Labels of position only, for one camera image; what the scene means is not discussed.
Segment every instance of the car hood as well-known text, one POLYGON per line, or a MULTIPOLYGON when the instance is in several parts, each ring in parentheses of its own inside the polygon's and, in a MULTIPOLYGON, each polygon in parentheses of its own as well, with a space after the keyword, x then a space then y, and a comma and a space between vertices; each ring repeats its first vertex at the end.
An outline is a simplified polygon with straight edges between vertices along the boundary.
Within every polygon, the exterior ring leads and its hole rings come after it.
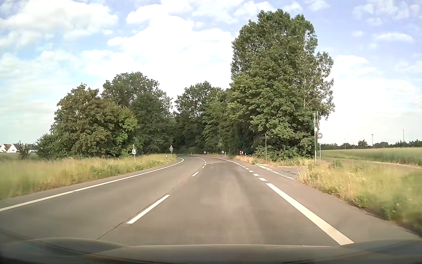
POLYGON ((342 246, 150 245, 49 238, 0 246, 6 263, 422 263, 422 240, 342 246))

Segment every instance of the tall dry grass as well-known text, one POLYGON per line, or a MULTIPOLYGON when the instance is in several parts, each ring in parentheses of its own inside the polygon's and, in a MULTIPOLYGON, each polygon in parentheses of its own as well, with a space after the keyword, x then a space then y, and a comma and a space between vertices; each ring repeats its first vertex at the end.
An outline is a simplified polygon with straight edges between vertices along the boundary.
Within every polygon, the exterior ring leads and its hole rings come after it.
POLYGON ((299 180, 422 236, 422 169, 340 160, 314 165, 299 180))
POLYGON ((323 150, 322 156, 422 166, 422 147, 323 150))
POLYGON ((0 200, 164 165, 165 154, 135 159, 6 160, 0 162, 0 200))

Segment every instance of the paved path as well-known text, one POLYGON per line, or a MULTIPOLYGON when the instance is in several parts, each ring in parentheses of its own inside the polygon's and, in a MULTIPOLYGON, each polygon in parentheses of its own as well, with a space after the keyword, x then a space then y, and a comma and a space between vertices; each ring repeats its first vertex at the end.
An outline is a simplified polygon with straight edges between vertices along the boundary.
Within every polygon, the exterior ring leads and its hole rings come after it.
POLYGON ((182 159, 0 201, 0 243, 77 237, 126 245, 330 246, 416 238, 291 180, 291 173, 214 157, 182 159))

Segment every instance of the blue sky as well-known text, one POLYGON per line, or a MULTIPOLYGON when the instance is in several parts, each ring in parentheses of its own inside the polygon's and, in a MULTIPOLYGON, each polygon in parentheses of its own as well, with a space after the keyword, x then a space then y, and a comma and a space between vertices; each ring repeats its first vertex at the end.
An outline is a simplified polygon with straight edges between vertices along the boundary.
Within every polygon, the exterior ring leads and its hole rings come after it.
POLYGON ((0 0, 0 144, 48 132, 80 82, 140 71, 173 98, 227 88, 239 29, 278 8, 304 14, 335 61, 324 143, 422 139, 422 0, 0 0))

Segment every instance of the windshield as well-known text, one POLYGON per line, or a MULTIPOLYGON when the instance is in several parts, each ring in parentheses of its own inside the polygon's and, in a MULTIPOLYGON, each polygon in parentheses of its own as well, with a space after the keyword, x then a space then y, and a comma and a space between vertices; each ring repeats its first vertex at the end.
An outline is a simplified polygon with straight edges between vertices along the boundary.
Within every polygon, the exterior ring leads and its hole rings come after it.
POLYGON ((0 248, 422 240, 422 1, 0 0, 0 248))

